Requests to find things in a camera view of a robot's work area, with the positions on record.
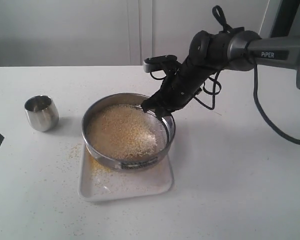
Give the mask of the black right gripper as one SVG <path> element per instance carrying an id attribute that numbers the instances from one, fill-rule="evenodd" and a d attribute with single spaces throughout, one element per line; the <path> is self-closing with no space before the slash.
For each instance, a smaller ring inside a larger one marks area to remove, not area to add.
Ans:
<path id="1" fill-rule="evenodd" d="M 194 97 L 199 87 L 215 73 L 209 64 L 197 65 L 189 56 L 180 65 L 175 75 L 166 79 L 159 91 L 141 103 L 144 112 L 154 110 L 160 121 L 174 121 L 170 112 L 183 109 Z"/>

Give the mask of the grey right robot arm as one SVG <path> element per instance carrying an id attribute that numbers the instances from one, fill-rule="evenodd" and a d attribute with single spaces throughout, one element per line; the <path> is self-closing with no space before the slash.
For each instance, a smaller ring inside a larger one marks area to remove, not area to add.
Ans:
<path id="1" fill-rule="evenodd" d="M 198 32 L 182 63 L 174 55 L 147 58 L 146 73 L 164 71 L 157 92 L 141 103 L 142 110 L 154 110 L 158 117 L 183 109 L 198 93 L 205 80 L 218 71 L 250 71 L 254 65 L 296 70 L 300 90 L 300 36 L 260 38 L 253 31 Z"/>

